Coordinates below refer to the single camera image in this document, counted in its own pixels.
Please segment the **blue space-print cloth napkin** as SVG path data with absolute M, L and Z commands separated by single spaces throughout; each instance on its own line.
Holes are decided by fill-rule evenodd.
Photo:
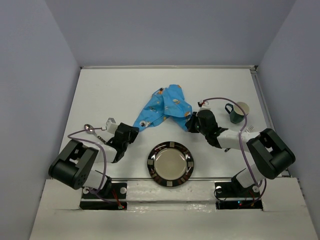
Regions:
M 192 106 L 186 102 L 183 90 L 178 84 L 161 87 L 156 90 L 143 107 L 133 126 L 143 131 L 157 127 L 171 118 L 184 131 L 186 123 L 193 113 Z

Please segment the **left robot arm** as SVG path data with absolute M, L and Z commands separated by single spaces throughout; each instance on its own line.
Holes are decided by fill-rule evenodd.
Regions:
M 139 134 L 139 128 L 116 124 L 109 118 L 105 127 L 85 124 L 68 135 L 70 141 L 48 169 L 48 175 L 74 190 L 89 188 L 104 198 L 110 194 L 107 163 L 118 163 Z

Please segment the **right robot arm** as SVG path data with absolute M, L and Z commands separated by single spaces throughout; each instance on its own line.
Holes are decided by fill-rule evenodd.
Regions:
M 261 181 L 275 179 L 296 161 L 294 153 L 271 128 L 242 132 L 220 127 L 207 109 L 193 112 L 185 126 L 190 133 L 202 134 L 215 148 L 241 151 L 246 168 L 217 190 L 224 198 L 242 196 Z

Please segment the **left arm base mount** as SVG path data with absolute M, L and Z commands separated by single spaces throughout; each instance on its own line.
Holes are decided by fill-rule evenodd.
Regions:
M 124 211 L 127 209 L 127 181 L 112 181 L 111 186 L 93 194 L 88 187 L 82 189 L 79 207 L 82 210 Z

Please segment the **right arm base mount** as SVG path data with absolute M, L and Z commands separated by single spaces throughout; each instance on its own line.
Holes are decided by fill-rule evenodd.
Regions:
M 231 182 L 216 182 L 213 196 L 217 210 L 263 210 L 261 191 L 256 185 L 237 191 Z

